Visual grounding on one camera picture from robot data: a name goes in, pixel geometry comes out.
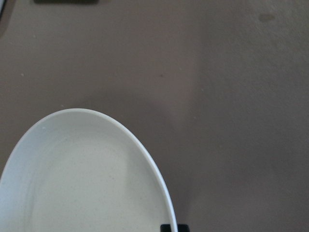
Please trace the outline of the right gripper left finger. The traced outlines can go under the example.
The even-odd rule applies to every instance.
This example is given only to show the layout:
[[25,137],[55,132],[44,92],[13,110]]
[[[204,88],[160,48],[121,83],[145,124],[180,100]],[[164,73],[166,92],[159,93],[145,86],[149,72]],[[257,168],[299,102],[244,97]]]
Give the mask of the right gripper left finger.
[[160,232],[172,232],[170,224],[162,224],[160,226]]

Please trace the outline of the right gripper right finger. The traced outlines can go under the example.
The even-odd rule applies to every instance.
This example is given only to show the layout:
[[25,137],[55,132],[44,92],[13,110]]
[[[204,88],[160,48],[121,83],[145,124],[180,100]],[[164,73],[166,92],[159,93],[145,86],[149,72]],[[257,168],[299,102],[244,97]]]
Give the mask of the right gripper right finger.
[[177,229],[178,232],[190,232],[190,228],[187,224],[178,224]]

